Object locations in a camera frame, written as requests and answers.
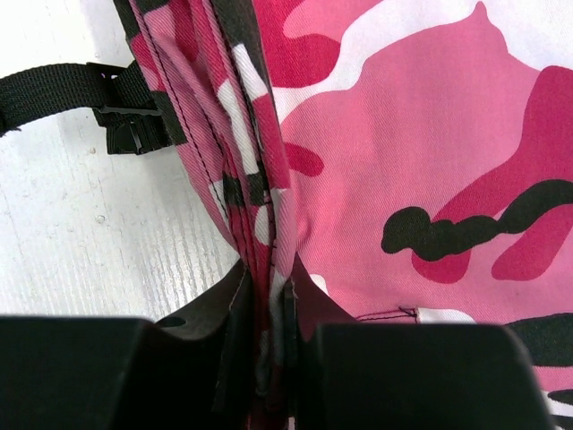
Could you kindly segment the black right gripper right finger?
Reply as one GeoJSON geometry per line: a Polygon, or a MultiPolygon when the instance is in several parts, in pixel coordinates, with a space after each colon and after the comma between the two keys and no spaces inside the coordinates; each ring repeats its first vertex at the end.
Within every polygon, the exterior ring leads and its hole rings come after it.
{"type": "Polygon", "coordinates": [[[289,281],[301,429],[554,429],[558,285],[475,255],[354,254],[289,281]]]}

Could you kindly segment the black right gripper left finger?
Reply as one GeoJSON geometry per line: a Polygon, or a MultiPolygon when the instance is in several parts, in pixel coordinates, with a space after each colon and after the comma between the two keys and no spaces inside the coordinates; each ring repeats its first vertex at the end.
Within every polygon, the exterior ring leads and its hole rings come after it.
{"type": "Polygon", "coordinates": [[[151,322],[5,316],[4,429],[244,429],[252,397],[252,278],[236,263],[151,322]]]}

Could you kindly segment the pink camo trousers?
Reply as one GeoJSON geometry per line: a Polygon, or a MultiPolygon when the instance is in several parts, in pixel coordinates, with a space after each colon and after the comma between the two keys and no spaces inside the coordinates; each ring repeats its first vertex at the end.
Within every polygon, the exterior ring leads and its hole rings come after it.
{"type": "Polygon", "coordinates": [[[301,429],[289,281],[354,254],[472,253],[558,285],[572,426],[569,1],[118,1],[133,62],[1,80],[1,131],[90,108],[111,154],[174,147],[252,278],[244,429],[301,429]]]}

